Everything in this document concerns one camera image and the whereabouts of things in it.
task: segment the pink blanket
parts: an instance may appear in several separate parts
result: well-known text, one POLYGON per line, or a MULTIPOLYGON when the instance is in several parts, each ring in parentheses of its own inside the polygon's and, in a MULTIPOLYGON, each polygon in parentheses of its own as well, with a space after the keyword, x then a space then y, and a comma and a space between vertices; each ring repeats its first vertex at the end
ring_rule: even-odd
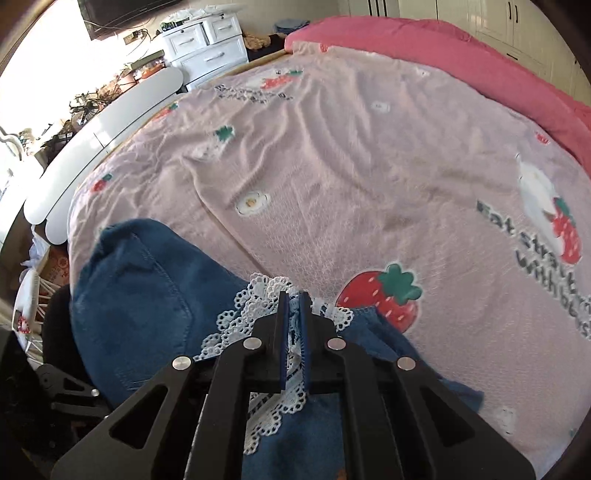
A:
MULTIPOLYGON (((406 51, 403 31, 429 25, 327 22, 368 21, 398 27, 406 51)), ((541 85, 580 137, 571 150, 589 135, 552 87, 486 47, 422 35, 541 85)), ((153 218, 244 279, 284 275, 330 304, 375 307, 442 375, 485 392, 480 415, 541 478, 591 405, 589 177, 534 121, 442 69, 312 41, 293 50, 182 97, 85 180, 71 285, 103 228, 153 218)))
POLYGON ((376 52, 448 72, 484 96, 532 119, 591 176, 591 108, 467 32, 438 20, 332 17, 289 35, 299 41, 376 52))

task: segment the television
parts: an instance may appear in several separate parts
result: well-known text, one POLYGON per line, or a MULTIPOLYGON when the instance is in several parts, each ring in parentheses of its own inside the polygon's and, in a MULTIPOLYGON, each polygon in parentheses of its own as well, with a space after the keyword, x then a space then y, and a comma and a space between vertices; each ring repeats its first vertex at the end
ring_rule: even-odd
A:
POLYGON ((103 39, 138 22, 153 10, 181 0, 78 0, 90 39, 103 39))

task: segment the cabinet handle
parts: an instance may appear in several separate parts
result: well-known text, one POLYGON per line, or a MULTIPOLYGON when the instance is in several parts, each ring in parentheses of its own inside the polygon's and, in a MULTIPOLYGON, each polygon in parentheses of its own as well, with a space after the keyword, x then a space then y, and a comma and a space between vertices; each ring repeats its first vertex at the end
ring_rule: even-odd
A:
POLYGON ((225 52, 221 51, 220 53, 218 53, 217 55, 215 55, 215 56, 211 57, 210 59, 207 59, 206 61, 212 61, 212 60, 215 60, 215 59, 220 59, 220 58, 222 58, 222 57, 223 57, 225 54, 226 54, 225 52))

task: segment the drawer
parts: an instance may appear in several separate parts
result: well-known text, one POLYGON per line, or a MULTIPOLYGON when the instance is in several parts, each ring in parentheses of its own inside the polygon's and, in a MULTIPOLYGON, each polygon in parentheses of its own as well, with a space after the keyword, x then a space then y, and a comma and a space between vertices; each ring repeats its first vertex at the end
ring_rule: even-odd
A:
POLYGON ((183 28, 163 38, 164 55, 169 61, 207 46, 201 24, 183 28))
POLYGON ((203 28, 207 32, 209 43, 221 42, 242 33, 236 15, 206 18, 203 21, 203 28))
POLYGON ((535 73, 538 77, 546 80, 546 67, 542 65, 539 61, 534 60, 529 55, 526 55, 520 50, 513 48, 510 45, 507 45, 500 40, 495 38, 489 37, 484 33, 477 33, 477 38, 480 41, 483 41, 487 45, 491 46, 501 54, 505 55, 507 58, 517 62, 522 67, 525 67, 529 71, 535 73))
POLYGON ((242 37, 234 37, 195 55, 188 55, 172 62, 172 66, 182 70, 184 84, 192 82, 214 70, 246 59, 246 47, 242 37))

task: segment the plastic bag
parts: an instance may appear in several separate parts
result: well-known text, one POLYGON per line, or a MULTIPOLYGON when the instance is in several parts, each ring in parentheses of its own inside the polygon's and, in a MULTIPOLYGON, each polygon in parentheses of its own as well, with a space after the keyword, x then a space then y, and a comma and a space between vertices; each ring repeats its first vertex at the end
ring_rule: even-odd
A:
MULTIPOLYGON (((39 272, 43 267, 43 258, 49 250, 50 244, 35 233, 35 225, 31 225, 31 233, 33 234, 33 244, 29 249, 29 260, 25 260, 21 265, 23 267, 34 268, 39 272)), ((20 281, 22 281, 26 273, 27 270, 21 273, 20 281)))

